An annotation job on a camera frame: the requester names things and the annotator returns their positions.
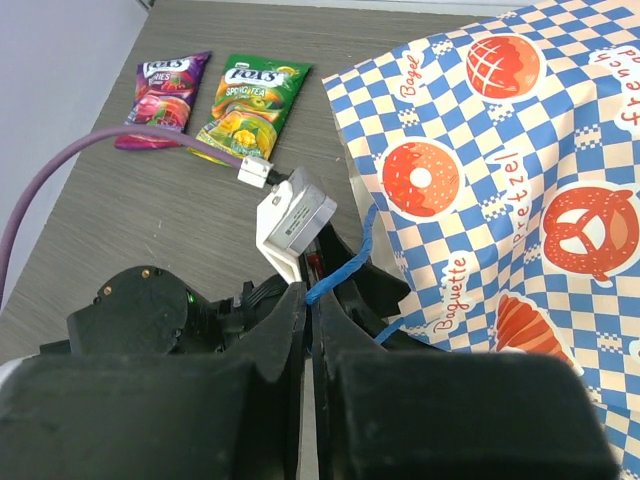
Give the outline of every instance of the wooden table surface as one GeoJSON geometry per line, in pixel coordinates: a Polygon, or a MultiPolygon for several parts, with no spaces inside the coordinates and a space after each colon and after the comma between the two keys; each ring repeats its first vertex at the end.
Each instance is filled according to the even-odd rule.
{"type": "MultiPolygon", "coordinates": [[[[188,133],[207,120],[227,57],[247,53],[314,68],[280,135],[281,171],[305,165],[337,201],[333,223],[353,247],[361,225],[322,78],[410,40],[453,30],[473,17],[314,7],[162,0],[149,18],[95,128],[122,124],[136,65],[212,50],[188,133]]],[[[116,150],[80,156],[0,317],[0,363],[67,337],[66,317],[88,305],[112,275],[139,264],[169,269],[209,299],[274,271],[255,248],[255,209],[266,196],[231,169],[184,149],[116,150]]]]}

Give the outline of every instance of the cable connector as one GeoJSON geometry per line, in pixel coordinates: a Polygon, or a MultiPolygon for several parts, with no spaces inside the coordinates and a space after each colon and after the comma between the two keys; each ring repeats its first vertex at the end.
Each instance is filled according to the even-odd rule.
{"type": "Polygon", "coordinates": [[[263,188],[267,183],[273,164],[259,157],[246,156],[238,171],[238,180],[254,187],[263,188]]]}
{"type": "Polygon", "coordinates": [[[287,283],[302,280],[298,257],[336,211],[314,180],[299,167],[258,205],[256,246],[287,283]]]}

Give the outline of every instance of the blue strap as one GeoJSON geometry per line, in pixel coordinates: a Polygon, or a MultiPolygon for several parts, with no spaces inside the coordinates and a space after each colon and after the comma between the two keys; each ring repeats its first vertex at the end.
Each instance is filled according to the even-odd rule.
{"type": "Polygon", "coordinates": [[[360,246],[360,251],[338,270],[311,287],[311,290],[307,292],[306,296],[307,305],[313,305],[316,303],[320,297],[340,285],[367,262],[369,255],[371,255],[371,250],[373,249],[373,222],[376,219],[377,213],[378,207],[373,203],[369,207],[369,211],[367,211],[367,215],[364,218],[364,231],[362,233],[362,245],[360,246]]]}
{"type": "Polygon", "coordinates": [[[401,327],[404,327],[404,318],[399,318],[392,324],[390,324],[387,328],[382,330],[376,338],[374,338],[375,342],[382,345],[387,339],[393,335],[397,330],[401,327]]]}

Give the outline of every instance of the fo's candy package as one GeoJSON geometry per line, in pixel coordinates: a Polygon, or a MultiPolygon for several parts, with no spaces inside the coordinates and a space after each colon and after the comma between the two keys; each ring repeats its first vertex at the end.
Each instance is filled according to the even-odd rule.
{"type": "MultiPolygon", "coordinates": [[[[135,101],[125,125],[157,125],[184,131],[210,56],[211,52],[203,52],[138,65],[135,101]]],[[[144,135],[124,135],[116,139],[115,146],[124,150],[142,150],[177,147],[179,144],[144,135]]]]}
{"type": "Polygon", "coordinates": [[[231,55],[209,123],[196,138],[239,158],[251,155],[268,160],[310,68],[306,63],[231,55]]]}
{"type": "Polygon", "coordinates": [[[324,80],[412,289],[404,330],[570,365],[625,479],[640,475],[638,25],[638,2],[547,1],[324,80]]]}

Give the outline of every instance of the checkered paper bag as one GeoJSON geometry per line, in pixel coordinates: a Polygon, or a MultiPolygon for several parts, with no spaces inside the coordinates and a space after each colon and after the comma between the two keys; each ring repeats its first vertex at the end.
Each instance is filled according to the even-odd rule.
{"type": "Polygon", "coordinates": [[[411,286],[405,331],[554,355],[640,474],[640,4],[551,1],[324,84],[411,286]]]}

